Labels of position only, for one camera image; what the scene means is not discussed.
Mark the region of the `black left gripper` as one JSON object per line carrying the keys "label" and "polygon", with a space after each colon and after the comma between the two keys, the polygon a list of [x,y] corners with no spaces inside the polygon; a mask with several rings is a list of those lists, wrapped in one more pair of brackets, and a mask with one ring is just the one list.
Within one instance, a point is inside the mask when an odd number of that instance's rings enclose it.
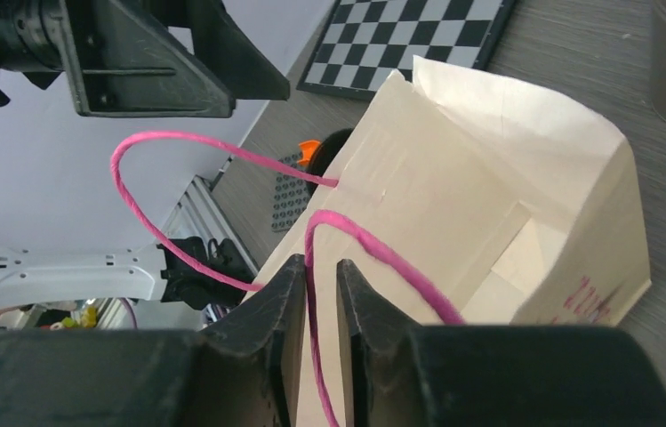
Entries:
{"label": "black left gripper", "polygon": [[3,70],[41,90],[65,75],[82,117],[226,118],[236,106],[142,1],[0,1]]}

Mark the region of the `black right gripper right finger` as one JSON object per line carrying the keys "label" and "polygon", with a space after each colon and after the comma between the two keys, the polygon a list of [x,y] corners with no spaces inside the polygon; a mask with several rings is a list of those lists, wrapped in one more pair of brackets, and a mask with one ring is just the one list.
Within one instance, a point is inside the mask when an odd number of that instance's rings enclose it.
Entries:
{"label": "black right gripper right finger", "polygon": [[602,326],[422,326],[336,268],[351,426],[666,426],[649,357]]}

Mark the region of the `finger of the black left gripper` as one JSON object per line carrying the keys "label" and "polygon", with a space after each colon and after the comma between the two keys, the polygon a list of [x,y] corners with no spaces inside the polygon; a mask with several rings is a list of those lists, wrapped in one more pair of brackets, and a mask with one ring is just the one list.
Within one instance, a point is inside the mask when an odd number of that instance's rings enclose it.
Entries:
{"label": "finger of the black left gripper", "polygon": [[186,2],[194,54],[238,100],[285,101],[288,79],[230,17],[223,2]]}

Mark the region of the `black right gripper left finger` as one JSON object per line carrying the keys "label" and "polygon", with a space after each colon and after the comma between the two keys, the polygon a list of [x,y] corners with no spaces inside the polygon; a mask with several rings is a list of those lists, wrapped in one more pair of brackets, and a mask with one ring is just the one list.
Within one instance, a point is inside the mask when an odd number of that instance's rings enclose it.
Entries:
{"label": "black right gripper left finger", "polygon": [[0,426],[291,426],[305,267],[192,330],[0,332]]}

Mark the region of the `pink cakes paper bag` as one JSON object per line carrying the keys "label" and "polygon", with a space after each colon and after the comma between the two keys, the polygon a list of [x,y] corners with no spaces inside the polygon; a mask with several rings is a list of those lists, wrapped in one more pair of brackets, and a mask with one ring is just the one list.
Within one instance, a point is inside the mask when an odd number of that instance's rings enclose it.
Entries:
{"label": "pink cakes paper bag", "polygon": [[392,72],[267,282],[335,211],[429,278],[474,324],[614,326],[651,285],[633,151],[610,121],[550,89],[427,60]]}

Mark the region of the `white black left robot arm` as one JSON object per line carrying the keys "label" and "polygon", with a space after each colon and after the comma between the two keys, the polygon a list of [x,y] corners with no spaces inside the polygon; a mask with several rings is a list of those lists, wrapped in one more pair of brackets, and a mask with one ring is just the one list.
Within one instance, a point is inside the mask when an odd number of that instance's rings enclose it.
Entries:
{"label": "white black left robot arm", "polygon": [[[0,1],[0,71],[47,88],[68,79],[83,117],[231,116],[239,100],[284,101],[290,85],[220,1]],[[0,90],[0,107],[8,104]],[[0,247],[0,310],[95,298],[235,306],[244,291],[189,266],[184,254],[230,278],[251,274],[235,245],[210,253],[199,237],[105,254]]]}

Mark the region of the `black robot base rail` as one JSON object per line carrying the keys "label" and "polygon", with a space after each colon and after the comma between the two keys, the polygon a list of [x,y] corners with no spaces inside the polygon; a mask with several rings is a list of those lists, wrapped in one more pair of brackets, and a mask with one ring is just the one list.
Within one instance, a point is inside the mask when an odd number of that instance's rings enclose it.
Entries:
{"label": "black robot base rail", "polygon": [[[237,245],[242,261],[248,269],[258,272],[256,262],[251,258],[236,232],[218,207],[210,191],[210,182],[196,177],[187,187],[184,195],[168,218],[164,234],[169,238],[199,236],[205,242],[214,239],[220,243],[223,239],[233,240]],[[201,311],[194,311],[182,302],[133,302],[127,304],[116,299],[90,300],[98,309],[98,327],[100,328],[188,328],[201,329],[226,315],[228,311],[209,304]]]}

